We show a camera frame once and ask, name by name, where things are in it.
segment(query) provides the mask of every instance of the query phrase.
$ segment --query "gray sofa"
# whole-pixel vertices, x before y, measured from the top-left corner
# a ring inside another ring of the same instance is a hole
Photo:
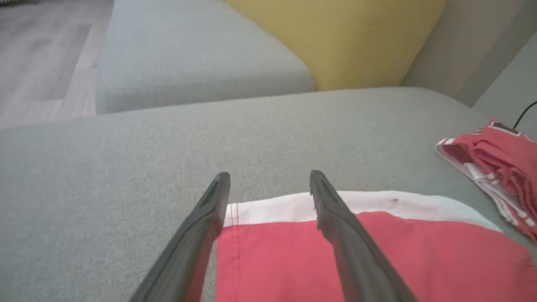
[[[295,54],[222,0],[115,0],[96,110],[314,90]]]
[[[535,256],[490,198],[433,146],[482,127],[417,88],[316,92],[162,107],[0,132],[0,300],[125,301],[213,177],[229,201],[402,190],[460,200]],[[215,247],[204,301],[214,300]]]

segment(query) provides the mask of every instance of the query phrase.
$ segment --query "red cloth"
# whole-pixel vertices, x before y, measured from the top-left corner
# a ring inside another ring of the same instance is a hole
[[[535,141],[492,121],[472,134],[442,140],[437,151],[487,192],[506,220],[537,242]]]
[[[419,301],[537,300],[531,255],[475,210],[441,197],[355,193],[342,198]],[[312,200],[228,206],[216,302],[344,301],[332,245],[315,220],[303,221],[315,217],[306,211]]]

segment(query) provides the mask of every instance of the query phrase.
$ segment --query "yellow cushion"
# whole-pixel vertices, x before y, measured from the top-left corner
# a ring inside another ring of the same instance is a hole
[[[317,90],[399,85],[445,0],[227,0],[308,65]]]

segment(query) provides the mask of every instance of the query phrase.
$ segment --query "black cable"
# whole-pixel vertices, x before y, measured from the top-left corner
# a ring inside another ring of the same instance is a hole
[[[518,117],[518,120],[516,123],[514,123],[514,126],[513,126],[513,129],[516,129],[517,126],[518,126],[518,123],[520,122],[520,120],[522,119],[522,117],[526,114],[526,112],[528,112],[528,110],[533,107],[533,105],[537,104],[537,100],[535,102],[533,102],[530,106],[526,107],[526,109],[524,109],[524,111],[522,112],[522,114],[520,115],[520,117]]]

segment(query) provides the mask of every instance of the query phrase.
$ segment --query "fabric upholstery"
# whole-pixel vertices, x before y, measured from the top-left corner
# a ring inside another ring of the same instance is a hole
[[[468,204],[534,255],[434,151],[487,122],[419,88],[342,90],[138,110],[0,132],[0,300],[125,301],[213,177],[229,202],[400,190]],[[216,259],[205,301],[214,299]]]
[[[306,65],[223,1],[114,1],[98,114],[309,91]]]
[[[397,86],[445,0],[226,0],[310,68],[317,90]]]

